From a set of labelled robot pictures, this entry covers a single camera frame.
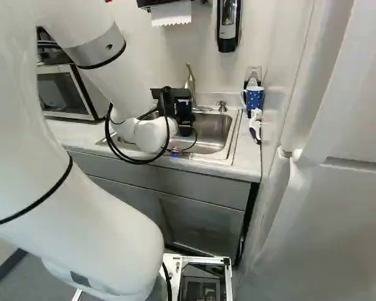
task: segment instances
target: white countertop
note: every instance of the white countertop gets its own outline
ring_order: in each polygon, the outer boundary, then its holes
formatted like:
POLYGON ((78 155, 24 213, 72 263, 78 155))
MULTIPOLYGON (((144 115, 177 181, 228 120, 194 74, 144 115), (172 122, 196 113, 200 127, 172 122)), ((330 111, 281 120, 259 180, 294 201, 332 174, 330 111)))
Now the white countertop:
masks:
MULTIPOLYGON (((104 138, 104 122, 93 124, 55 119, 47 119, 46 121, 55 137, 66 150, 116 158, 108 147, 96 145, 96 142, 104 138)), ((152 165, 248 182, 260 182, 262 175, 261 150, 260 146, 253 140, 248 125, 249 119, 243 115, 239 125, 232 165, 194 161, 171 156, 163 156, 153 162, 152 165)), ((137 152, 126 153, 130 156, 137 154, 137 152)))

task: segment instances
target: stainless steel sink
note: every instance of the stainless steel sink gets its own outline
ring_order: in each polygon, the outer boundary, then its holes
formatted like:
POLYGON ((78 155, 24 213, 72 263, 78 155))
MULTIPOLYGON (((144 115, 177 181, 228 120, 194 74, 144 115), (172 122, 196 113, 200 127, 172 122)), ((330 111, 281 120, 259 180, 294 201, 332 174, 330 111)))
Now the stainless steel sink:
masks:
MULTIPOLYGON (((229 157, 231 147, 235 147, 238 131, 237 120, 240 117, 240 110, 229 109, 225 113, 217 110, 212 112, 194 112, 196 121, 194 128, 197 132, 197 142, 190 149, 185 150, 180 157, 191 160, 226 160, 229 157)), ((153 113, 146 119, 157 118, 159 113, 153 113)), ((117 133, 112 133, 112 138, 119 149, 141 152, 135 145, 124 141, 117 133)), ((178 146, 181 149, 190 147, 195 141, 195 134, 183 137, 180 134, 170 139, 169 149, 178 146)), ((96 145, 107 147, 106 139, 103 138, 96 145)))

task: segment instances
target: paper towel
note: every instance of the paper towel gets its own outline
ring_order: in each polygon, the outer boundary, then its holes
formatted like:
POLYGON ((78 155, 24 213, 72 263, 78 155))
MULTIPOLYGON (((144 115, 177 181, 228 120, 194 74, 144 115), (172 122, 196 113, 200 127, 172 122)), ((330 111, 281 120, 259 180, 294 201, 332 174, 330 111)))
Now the paper towel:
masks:
POLYGON ((186 24, 191 22, 191 0, 152 6, 152 26, 186 24))

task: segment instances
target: gray floor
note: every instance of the gray floor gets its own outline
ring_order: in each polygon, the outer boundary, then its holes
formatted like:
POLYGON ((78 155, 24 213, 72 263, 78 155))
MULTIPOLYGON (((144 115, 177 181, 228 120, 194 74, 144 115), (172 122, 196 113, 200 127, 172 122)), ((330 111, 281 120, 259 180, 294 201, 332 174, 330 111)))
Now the gray floor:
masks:
MULTIPOLYGON (((26 257, 0 283, 0 301, 71 301, 75 289, 57 280, 33 255, 26 257)), ((98 301, 84 294, 82 301, 98 301)))

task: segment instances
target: black soap dispenser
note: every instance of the black soap dispenser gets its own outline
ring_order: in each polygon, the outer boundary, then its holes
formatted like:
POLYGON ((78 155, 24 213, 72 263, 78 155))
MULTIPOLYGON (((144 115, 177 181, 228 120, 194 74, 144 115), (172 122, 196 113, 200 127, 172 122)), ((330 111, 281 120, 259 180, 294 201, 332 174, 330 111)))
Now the black soap dispenser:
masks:
POLYGON ((243 0, 217 0, 217 44, 219 52, 229 53, 238 47, 241 35, 243 0))

